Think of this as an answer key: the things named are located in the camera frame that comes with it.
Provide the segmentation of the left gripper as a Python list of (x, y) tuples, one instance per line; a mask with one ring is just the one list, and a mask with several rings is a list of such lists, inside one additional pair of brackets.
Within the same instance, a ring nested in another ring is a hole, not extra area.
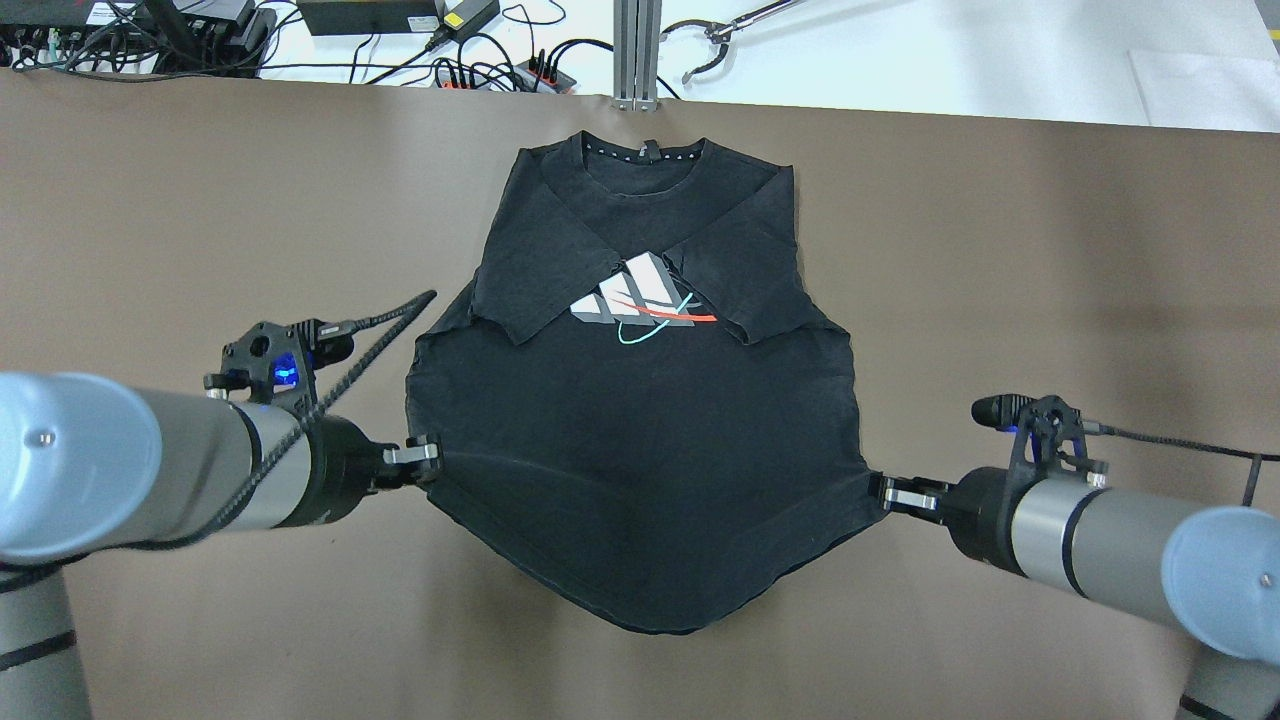
[(365, 497), (378, 492), (381, 479), (435, 480), (443, 469), (442, 443), (433, 434), (410, 437), (399, 447), (370, 439), (344, 418), (325, 415), (307, 437), (312, 465), (300, 501), (301, 527), (346, 518)]

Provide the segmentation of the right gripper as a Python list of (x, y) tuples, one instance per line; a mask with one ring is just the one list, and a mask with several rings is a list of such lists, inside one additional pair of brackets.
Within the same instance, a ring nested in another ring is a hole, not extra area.
[(1029, 488), (1029, 475), (1000, 468), (977, 468), (952, 487), (924, 477), (882, 475), (879, 505), (886, 512), (913, 518), (943, 516), (951, 541), (963, 555), (1021, 575), (1012, 543), (1012, 516)]

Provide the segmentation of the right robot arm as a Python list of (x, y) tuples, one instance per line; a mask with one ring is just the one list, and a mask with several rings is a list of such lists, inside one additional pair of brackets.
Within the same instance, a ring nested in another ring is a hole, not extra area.
[(870, 496), (945, 527), (969, 559), (1194, 637), (1176, 717), (1277, 716), (1274, 515), (998, 468), (955, 484), (878, 477)]

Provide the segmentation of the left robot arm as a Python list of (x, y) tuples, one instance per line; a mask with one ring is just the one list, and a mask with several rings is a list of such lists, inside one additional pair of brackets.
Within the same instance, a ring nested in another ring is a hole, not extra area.
[(3, 396), (3, 716), (88, 719), (63, 569), (104, 550), (220, 530), (311, 527), (438, 474), (433, 439), (378, 443), (261, 404), (6, 372)]

